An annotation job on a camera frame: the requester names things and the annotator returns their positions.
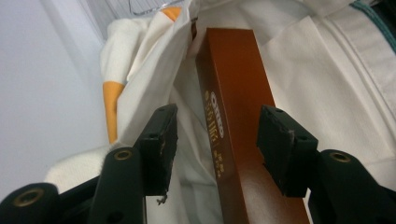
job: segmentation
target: brass insert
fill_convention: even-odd
[[[333,160],[340,161],[340,162],[350,162],[350,158],[341,152],[332,152],[330,153],[330,156],[332,157]]]
[[[44,190],[40,188],[29,189],[20,194],[13,202],[17,207],[24,207],[37,202],[44,195]]]
[[[132,157],[132,152],[130,150],[119,151],[114,154],[114,159],[117,161],[125,161]]]

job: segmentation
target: label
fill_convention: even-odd
[[[210,146],[213,151],[216,178],[221,178],[224,173],[224,163],[223,155],[217,150],[217,146],[219,145],[219,139],[224,137],[224,128],[219,111],[218,99],[214,92],[205,92],[205,113]]]

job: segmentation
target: white cloth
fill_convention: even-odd
[[[348,4],[354,2],[354,0],[303,0],[305,4],[310,7],[320,17],[328,16]]]
[[[119,20],[108,26],[108,40],[101,53],[104,81],[126,84],[137,49],[149,28],[150,19]]]
[[[199,1],[186,2],[175,24],[159,37],[134,70],[118,101],[120,135],[112,148],[119,144],[132,145],[155,108],[168,103],[179,107],[179,141],[170,201],[165,206],[152,207],[148,202],[149,223],[222,221],[194,63],[208,26],[253,29],[276,105],[319,140],[318,149],[344,150],[370,167],[373,174],[381,174],[382,179],[391,178],[384,176],[396,170],[392,165],[396,164],[395,120],[390,110],[395,106],[396,89],[384,83],[395,85],[392,77],[396,69],[390,68],[396,59],[391,49],[385,47],[385,39],[363,14],[344,7],[323,16],[291,0],[203,2],[205,10],[201,11],[199,5]],[[345,38],[345,42],[340,42],[335,37],[334,34],[349,36],[329,25],[338,24],[347,15],[350,22],[365,22],[364,26],[371,29],[367,34],[384,46],[380,54],[388,55],[387,64],[361,60],[366,56],[376,58],[379,52],[370,55],[355,46],[359,40]],[[191,20],[197,16],[198,35],[190,44]],[[346,49],[343,43],[352,49]],[[357,66],[365,67],[365,73]],[[74,178],[84,181],[99,174],[108,148],[60,162],[49,171],[47,180],[60,189],[68,189],[77,184]],[[163,218],[154,213],[160,210]]]

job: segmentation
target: screw hole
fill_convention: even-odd
[[[308,138],[305,137],[305,136],[297,136],[297,139],[298,139],[298,140],[302,140],[302,141],[308,140]]]
[[[24,207],[37,202],[44,195],[43,189],[29,189],[14,200],[14,205]]]
[[[119,223],[123,220],[122,212],[113,212],[107,217],[107,223]]]
[[[132,157],[132,152],[130,150],[123,150],[119,151],[116,154],[114,154],[114,159],[117,161],[124,161]]]
[[[149,138],[157,138],[157,137],[158,137],[158,134],[156,134],[156,133],[151,133],[148,137],[149,137]]]
[[[336,161],[350,162],[350,158],[347,155],[340,152],[333,152],[330,154],[330,156]]]

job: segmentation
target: white wall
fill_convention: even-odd
[[[103,43],[78,0],[53,2],[0,1],[0,201],[107,144]]]

